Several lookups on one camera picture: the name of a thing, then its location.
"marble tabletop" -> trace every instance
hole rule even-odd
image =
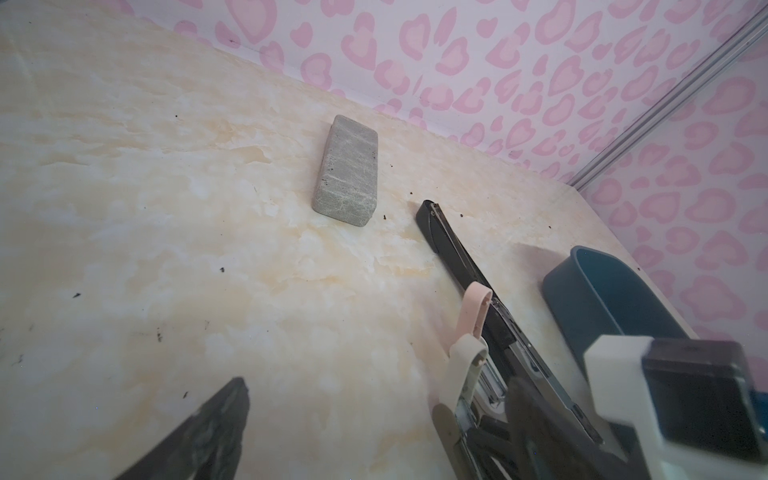
[[[607,435],[539,284],[637,264],[572,188],[90,0],[0,5],[0,84],[1,477],[114,477],[242,376],[238,478],[451,478],[424,199]],[[337,114],[379,133],[364,228],[310,206]]]

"gray stone block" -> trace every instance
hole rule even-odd
[[[379,135],[342,115],[333,119],[312,208],[364,227],[376,209]]]

